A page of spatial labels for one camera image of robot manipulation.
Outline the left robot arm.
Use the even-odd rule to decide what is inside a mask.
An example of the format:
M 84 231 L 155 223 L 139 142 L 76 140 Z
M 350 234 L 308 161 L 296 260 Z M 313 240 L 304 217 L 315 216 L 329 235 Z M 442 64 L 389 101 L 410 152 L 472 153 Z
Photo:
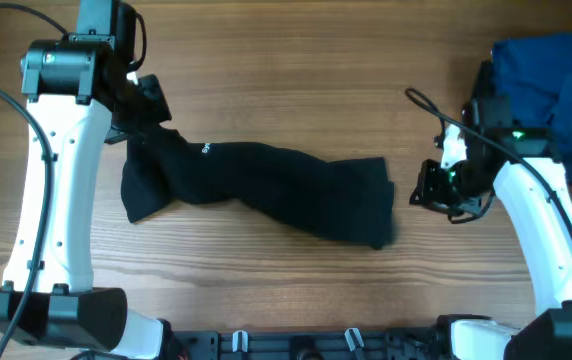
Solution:
M 84 1 L 74 31 L 33 42 L 18 112 L 30 145 L 15 245 L 0 286 L 1 343 L 75 349 L 80 357 L 174 359 L 170 325 L 93 281 L 90 227 L 104 145 L 170 119 L 159 82 L 137 78 L 142 16 L 119 0 Z

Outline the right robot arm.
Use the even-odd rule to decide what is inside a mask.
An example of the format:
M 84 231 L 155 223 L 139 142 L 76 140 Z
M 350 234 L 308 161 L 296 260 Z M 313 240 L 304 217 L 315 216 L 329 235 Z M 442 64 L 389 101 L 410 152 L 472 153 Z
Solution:
M 481 219 L 493 201 L 508 213 L 529 271 L 535 318 L 521 329 L 483 317 L 448 320 L 447 352 L 456 359 L 572 359 L 572 199 L 548 131 L 514 123 L 507 99 L 475 98 L 456 121 L 423 93 L 409 100 L 440 121 L 443 154 L 426 160 L 413 205 L 452 224 Z

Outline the black t-shirt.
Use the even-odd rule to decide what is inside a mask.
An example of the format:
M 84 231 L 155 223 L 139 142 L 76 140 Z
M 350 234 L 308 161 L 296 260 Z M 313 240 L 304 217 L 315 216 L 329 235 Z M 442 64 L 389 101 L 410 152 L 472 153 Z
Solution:
M 382 157 L 324 161 L 256 142 L 191 143 L 154 127 L 131 136 L 121 199 L 137 223 L 179 200 L 236 199 L 328 240 L 381 249 L 394 241 L 394 184 Z

